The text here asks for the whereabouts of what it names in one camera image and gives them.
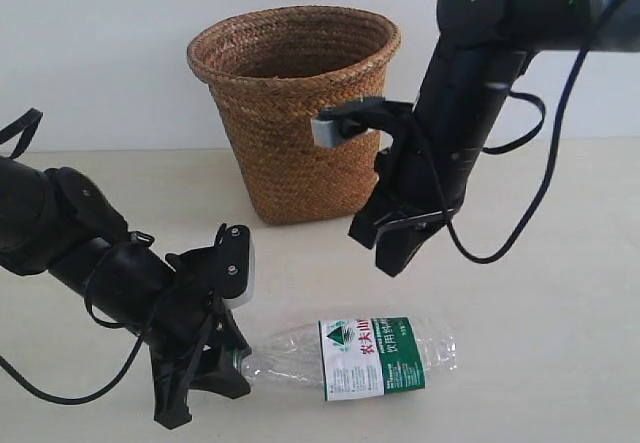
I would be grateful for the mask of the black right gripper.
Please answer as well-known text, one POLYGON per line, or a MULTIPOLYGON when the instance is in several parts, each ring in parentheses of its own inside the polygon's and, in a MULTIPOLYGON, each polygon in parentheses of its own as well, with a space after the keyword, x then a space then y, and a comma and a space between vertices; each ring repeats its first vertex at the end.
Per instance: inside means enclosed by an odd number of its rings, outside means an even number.
POLYGON ((383 150, 374 169, 378 182, 354 214, 348 235, 368 250, 376 246, 375 266, 396 277, 458 213, 458 190, 434 177, 434 166, 421 151, 393 160, 383 150))

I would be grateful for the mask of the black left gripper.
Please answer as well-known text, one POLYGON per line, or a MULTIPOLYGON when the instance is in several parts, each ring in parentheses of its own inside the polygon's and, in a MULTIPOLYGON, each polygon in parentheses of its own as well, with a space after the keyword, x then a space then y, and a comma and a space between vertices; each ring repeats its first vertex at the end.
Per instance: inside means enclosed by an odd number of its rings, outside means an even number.
POLYGON ((251 392, 242 374, 243 360, 252 348, 231 312, 225 313, 219 275, 219 251, 201 247, 168 253, 154 269, 149 345, 154 414, 190 414, 188 389, 182 380, 194 348, 203 343, 191 388, 238 399, 251 392))

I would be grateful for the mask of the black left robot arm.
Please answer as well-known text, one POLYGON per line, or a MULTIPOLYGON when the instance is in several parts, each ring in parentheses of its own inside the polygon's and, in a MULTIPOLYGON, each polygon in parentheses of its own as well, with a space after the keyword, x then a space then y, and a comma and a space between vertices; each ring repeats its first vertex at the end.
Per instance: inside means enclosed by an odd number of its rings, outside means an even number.
POLYGON ((222 224, 213 241, 159 256, 83 173, 1 161, 1 265, 52 275, 78 294, 100 326, 125 330, 150 355, 154 418, 174 428, 188 396, 249 394, 241 370, 251 347, 233 309, 251 297, 255 253, 248 227, 222 224))

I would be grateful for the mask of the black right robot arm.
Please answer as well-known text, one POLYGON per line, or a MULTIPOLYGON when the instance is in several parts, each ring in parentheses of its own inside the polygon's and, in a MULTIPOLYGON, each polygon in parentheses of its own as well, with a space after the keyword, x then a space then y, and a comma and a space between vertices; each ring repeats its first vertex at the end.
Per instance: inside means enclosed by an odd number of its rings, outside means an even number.
POLYGON ((349 229, 395 277, 449 227, 516 81, 544 52, 635 53, 639 0, 437 0, 439 37, 413 103, 368 99, 352 122, 392 138, 349 229))

